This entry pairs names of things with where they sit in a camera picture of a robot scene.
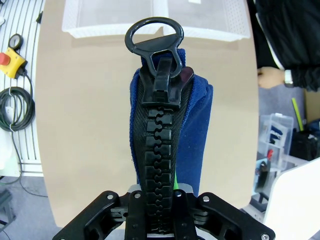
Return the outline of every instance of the white plastic crate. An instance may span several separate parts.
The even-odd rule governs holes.
[[[124,35],[132,24],[149,17],[180,23],[185,37],[235,41],[250,37],[245,0],[66,0],[62,31],[75,38]],[[149,24],[137,34],[154,34]],[[173,29],[164,26],[165,35]]]

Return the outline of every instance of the person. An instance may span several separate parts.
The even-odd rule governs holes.
[[[320,1],[247,0],[258,84],[320,88]]]

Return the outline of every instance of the wristwatch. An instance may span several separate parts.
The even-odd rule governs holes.
[[[284,71],[284,85],[287,88],[293,88],[294,87],[294,81],[292,80],[291,70],[285,70]]]

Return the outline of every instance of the zipper slider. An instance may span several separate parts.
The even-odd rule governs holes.
[[[142,66],[139,76],[144,87],[142,105],[179,109],[183,88],[194,76],[191,67],[184,67],[180,74],[171,78],[172,57],[161,57],[153,77],[147,66]]]

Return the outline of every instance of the person's hand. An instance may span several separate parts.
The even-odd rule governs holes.
[[[270,66],[258,69],[258,84],[264,89],[271,89],[285,83],[285,71]]]

